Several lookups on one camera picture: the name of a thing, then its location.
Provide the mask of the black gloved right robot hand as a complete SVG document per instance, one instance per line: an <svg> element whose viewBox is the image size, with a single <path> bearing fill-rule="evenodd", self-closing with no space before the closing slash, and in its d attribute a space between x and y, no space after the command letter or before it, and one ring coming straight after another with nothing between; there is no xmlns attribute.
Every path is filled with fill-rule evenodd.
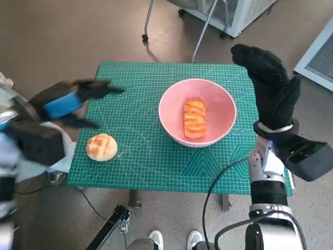
<svg viewBox="0 0 333 250"><path fill-rule="evenodd" d="M300 79L290 78L281 60L270 51L243 44L230 51L233 62L247 70L253 83L259 121L271 130L291 125Z"/></svg>

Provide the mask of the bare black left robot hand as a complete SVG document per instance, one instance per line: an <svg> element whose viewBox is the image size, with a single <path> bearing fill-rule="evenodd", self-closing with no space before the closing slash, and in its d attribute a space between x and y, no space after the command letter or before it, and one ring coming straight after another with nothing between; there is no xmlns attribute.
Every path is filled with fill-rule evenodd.
<svg viewBox="0 0 333 250"><path fill-rule="evenodd" d="M112 86L110 81L81 79L61 81L43 90L29 100L42 121L60 120L72 128L97 129L99 125L79 118L74 112L90 99L102 99L108 94L121 94L125 89Z"/></svg>

